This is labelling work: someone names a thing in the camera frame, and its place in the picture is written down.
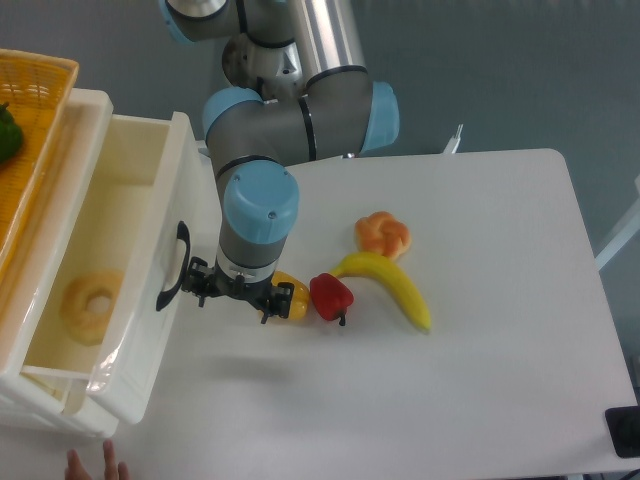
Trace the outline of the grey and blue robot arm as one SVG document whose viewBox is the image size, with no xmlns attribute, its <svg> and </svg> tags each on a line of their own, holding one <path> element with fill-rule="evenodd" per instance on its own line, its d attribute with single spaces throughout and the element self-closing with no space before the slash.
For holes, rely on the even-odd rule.
<svg viewBox="0 0 640 480">
<path fill-rule="evenodd" d="M 264 318 L 287 317 L 295 288 L 273 276 L 298 213 L 289 167 L 394 143 L 395 93 L 371 79 L 347 1 L 163 1 L 159 8 L 180 42 L 242 36 L 260 59 L 292 55 L 276 68 L 292 95 L 269 99 L 264 79 L 231 82 L 204 106 L 221 229 L 214 263 L 187 256 L 179 282 L 199 300 L 226 296 Z"/>
</svg>

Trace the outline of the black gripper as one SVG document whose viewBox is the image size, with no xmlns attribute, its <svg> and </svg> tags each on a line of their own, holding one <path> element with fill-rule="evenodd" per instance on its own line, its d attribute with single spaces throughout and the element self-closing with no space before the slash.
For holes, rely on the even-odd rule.
<svg viewBox="0 0 640 480">
<path fill-rule="evenodd" d="M 262 311 L 260 310 L 262 303 L 260 284 L 264 281 L 270 283 L 275 269 L 268 267 L 266 273 L 259 273 L 257 270 L 255 273 L 257 276 L 251 276 L 251 271 L 231 270 L 227 273 L 218 263 L 209 266 L 205 260 L 192 257 L 182 290 L 198 298 L 199 308 L 204 307 L 208 298 L 229 297 L 246 302 L 262 313 L 261 324 L 265 325 L 273 313 L 270 300 L 266 300 Z"/>
</svg>

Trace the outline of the person's hand at bottom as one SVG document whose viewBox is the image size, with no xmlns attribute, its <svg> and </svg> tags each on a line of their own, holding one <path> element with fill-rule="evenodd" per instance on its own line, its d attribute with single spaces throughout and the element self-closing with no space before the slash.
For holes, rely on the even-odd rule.
<svg viewBox="0 0 640 480">
<path fill-rule="evenodd" d="M 66 452 L 66 466 L 63 478 L 66 480 L 129 480 L 132 479 L 129 466 L 119 459 L 111 439 L 104 440 L 101 446 L 101 466 L 87 464 L 75 448 Z"/>
</svg>

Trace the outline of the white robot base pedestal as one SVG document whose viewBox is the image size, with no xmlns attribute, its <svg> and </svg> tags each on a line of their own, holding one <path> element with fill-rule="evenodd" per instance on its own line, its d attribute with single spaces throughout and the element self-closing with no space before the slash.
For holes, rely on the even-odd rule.
<svg viewBox="0 0 640 480">
<path fill-rule="evenodd" d="M 231 86 L 257 92 L 265 101 L 297 99 L 305 92 L 296 44 L 266 45 L 246 33 L 227 42 L 221 64 Z"/>
</svg>

